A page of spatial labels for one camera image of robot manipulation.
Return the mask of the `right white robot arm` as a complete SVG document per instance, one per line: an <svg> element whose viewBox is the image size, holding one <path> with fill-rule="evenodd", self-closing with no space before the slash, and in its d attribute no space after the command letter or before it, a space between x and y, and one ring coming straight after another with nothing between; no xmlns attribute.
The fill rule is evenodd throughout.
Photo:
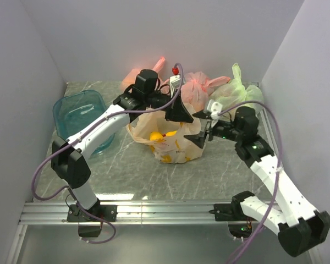
<svg viewBox="0 0 330 264"><path fill-rule="evenodd" d="M186 139L199 148L214 137L235 142L239 158L254 172L272 194L272 204L266 204L249 191L232 198L231 216L257 220L260 226L272 231L285 252L297 257L323 243L330 229L330 215L320 212L294 185L281 167L277 155L270 145L258 134L259 119L253 108L241 106L233 120L219 118L219 110L199 111L193 115L207 120L204 131L187 135Z"/></svg>

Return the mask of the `teal plastic tray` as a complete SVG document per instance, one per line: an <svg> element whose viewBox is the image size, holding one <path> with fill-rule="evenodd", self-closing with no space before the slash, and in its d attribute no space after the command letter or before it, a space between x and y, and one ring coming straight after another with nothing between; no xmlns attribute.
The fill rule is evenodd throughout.
<svg viewBox="0 0 330 264"><path fill-rule="evenodd" d="M101 94L85 90L59 99L53 106L57 135L64 140L80 132L107 110Z"/></svg>

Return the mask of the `orange printed plastic bag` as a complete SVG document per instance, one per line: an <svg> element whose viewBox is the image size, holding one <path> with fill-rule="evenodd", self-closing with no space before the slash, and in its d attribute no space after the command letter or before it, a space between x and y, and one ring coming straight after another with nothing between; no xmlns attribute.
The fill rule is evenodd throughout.
<svg viewBox="0 0 330 264"><path fill-rule="evenodd" d="M198 148L184 135L196 135L201 130L201 122L194 118L192 123L178 123L165 120L162 111L145 113L137 122L126 126L129 135L137 143L147 145L154 157L163 163L185 163L202 156L203 149ZM176 130L174 136L164 137L161 142L149 140L152 131L166 134Z"/></svg>

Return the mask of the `yellow fake lemon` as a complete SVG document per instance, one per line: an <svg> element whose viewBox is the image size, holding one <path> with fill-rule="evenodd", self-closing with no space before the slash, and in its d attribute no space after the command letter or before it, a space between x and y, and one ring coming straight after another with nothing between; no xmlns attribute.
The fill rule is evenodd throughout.
<svg viewBox="0 0 330 264"><path fill-rule="evenodd" d="M158 132L158 131L152 131L150 133L149 140L161 142L162 139L163 139L163 135L160 132Z"/></svg>

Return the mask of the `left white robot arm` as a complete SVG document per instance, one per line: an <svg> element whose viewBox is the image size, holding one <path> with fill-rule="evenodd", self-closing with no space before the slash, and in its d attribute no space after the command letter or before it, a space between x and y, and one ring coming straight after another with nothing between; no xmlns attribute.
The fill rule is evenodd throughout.
<svg viewBox="0 0 330 264"><path fill-rule="evenodd" d="M181 99L184 73L181 64L173 70L175 84L169 94L160 91L158 73L143 69L135 82L120 94L108 109L82 131L67 140L58 138L52 144L51 167L63 179L80 208L80 214L87 221L94 221L101 215L100 200L89 184L91 171L87 160L103 142L121 128L145 113L165 112L165 119L171 122L192 123L192 115Z"/></svg>

